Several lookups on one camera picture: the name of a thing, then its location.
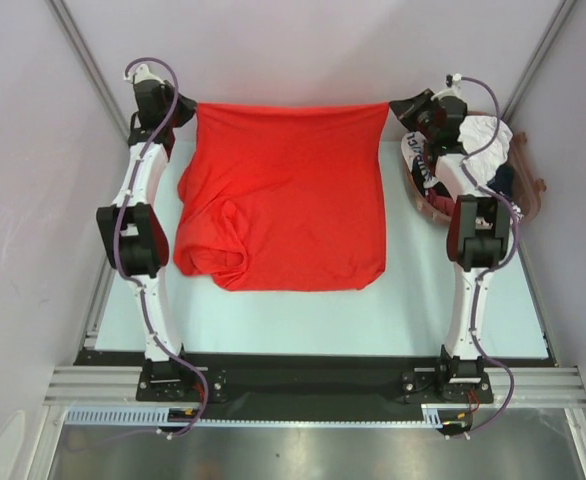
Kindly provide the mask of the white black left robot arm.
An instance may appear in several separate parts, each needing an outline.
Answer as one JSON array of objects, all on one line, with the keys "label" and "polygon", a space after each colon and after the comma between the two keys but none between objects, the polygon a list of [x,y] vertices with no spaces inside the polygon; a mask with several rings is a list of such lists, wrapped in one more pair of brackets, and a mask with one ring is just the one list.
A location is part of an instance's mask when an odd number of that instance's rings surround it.
[{"label": "white black left robot arm", "polygon": [[137,400],[203,401],[205,383],[186,362],[171,315],[166,289],[170,246],[154,209],[174,132],[194,117],[197,103],[180,94],[175,75],[164,80],[152,72],[153,65],[167,64],[142,57],[124,70],[137,105],[127,139],[129,164],[115,199],[97,209],[96,221],[107,259],[131,288],[142,317],[145,347]]}]

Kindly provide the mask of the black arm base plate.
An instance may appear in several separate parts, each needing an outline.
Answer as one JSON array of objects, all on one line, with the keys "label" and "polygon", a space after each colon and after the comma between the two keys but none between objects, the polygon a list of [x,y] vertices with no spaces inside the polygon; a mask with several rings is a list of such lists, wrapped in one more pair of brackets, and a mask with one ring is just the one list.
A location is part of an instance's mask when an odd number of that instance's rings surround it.
[{"label": "black arm base plate", "polygon": [[169,420],[364,424],[415,420],[421,407],[474,410],[499,403],[508,373],[486,360],[437,357],[189,354],[153,362],[140,352],[81,351],[83,380],[110,374],[136,403]]}]

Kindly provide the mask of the red tank top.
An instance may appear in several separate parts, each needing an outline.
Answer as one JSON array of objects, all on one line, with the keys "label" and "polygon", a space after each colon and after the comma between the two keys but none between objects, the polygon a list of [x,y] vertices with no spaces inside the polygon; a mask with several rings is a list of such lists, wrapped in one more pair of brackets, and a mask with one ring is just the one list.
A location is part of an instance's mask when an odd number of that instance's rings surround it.
[{"label": "red tank top", "polygon": [[202,103],[173,260],[229,291],[360,290],[386,269],[384,103]]}]

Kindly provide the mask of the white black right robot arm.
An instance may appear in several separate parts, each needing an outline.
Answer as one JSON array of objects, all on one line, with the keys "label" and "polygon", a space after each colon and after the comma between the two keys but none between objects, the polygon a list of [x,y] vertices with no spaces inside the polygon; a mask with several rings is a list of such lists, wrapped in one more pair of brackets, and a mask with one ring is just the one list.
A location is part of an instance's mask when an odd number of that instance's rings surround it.
[{"label": "white black right robot arm", "polygon": [[472,170],[472,159],[489,150],[500,128],[495,126],[478,146],[464,141],[469,110],[461,85],[466,80],[461,74],[450,75],[438,93],[426,89],[389,104],[407,131],[401,152],[417,204],[427,205],[433,195],[452,203],[446,237],[455,273],[451,322],[433,370],[403,374],[408,402],[462,403],[490,397],[484,368],[497,363],[481,345],[484,312],[494,273],[516,253],[519,216],[510,200]]}]

